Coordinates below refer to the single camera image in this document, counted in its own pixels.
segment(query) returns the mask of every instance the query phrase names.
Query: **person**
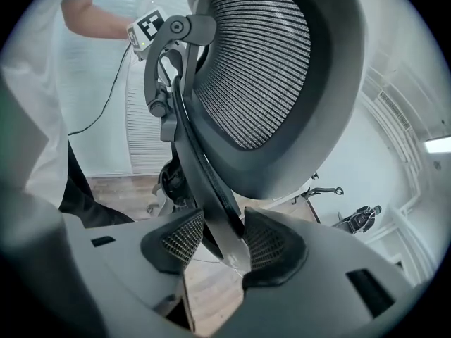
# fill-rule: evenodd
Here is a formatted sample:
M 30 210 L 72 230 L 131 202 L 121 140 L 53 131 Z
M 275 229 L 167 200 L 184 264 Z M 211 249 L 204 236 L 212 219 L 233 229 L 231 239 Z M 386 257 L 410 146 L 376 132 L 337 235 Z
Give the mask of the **person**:
M 100 9 L 93 0 L 35 0 L 16 25 L 0 56 L 1 73 L 21 108 L 47 136 L 25 191 L 78 216 L 85 227 L 129 223 L 128 216 L 95 202 L 68 141 L 51 55 L 60 7 L 66 26 L 85 37 L 127 39 L 133 21 Z

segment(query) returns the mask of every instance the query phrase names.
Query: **white wall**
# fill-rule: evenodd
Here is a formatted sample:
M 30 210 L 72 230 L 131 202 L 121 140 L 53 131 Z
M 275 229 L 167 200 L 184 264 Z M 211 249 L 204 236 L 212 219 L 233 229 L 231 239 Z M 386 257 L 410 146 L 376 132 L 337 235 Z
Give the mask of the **white wall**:
M 342 187 L 345 194 L 322 194 L 311 202 L 325 225 L 346 217 L 362 206 L 382 206 L 371 230 L 383 223 L 384 207 L 401 206 L 409 199 L 403 167 L 383 131 L 369 113 L 356 106 L 351 120 L 335 148 L 318 169 L 319 179 L 312 187 Z
M 440 264 L 451 240 L 450 196 L 440 192 L 424 196 L 407 217 Z
M 412 260 L 412 255 L 408 247 L 403 243 L 402 237 L 397 230 L 371 242 L 368 246 L 391 264 L 395 264 L 400 259 L 404 270 L 403 273 L 409 282 L 412 285 L 420 283 L 421 278 L 415 262 Z

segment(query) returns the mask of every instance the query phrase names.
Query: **white shirt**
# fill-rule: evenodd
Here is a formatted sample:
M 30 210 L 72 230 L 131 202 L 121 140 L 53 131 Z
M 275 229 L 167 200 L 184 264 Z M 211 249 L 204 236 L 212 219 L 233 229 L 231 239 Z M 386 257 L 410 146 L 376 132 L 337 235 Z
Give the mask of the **white shirt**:
M 68 135 L 51 56 L 54 22 L 62 1 L 33 1 L 9 37 L 0 62 L 8 88 L 48 139 L 25 190 L 57 208 L 68 179 Z

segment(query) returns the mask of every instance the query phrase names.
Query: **metal bracket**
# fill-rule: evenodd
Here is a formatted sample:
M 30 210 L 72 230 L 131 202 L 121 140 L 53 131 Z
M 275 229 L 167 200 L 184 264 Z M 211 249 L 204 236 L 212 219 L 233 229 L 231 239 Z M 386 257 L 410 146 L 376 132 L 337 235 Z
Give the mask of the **metal bracket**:
M 161 118 L 161 140 L 165 142 L 173 142 L 177 119 L 171 107 L 170 94 L 166 86 L 158 81 L 161 52 L 164 50 L 163 54 L 182 75 L 186 53 L 177 41 L 206 46 L 212 43 L 215 34 L 216 21 L 209 15 L 175 15 L 160 27 L 149 48 L 144 70 L 144 96 L 149 112 Z

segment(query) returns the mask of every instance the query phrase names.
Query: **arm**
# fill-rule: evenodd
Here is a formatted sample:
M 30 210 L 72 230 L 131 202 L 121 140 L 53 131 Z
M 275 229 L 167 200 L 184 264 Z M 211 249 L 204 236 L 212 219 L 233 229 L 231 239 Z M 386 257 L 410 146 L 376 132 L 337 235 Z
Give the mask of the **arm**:
M 127 39 L 127 26 L 133 22 L 103 11 L 92 0 L 63 0 L 61 10 L 69 30 L 84 37 Z

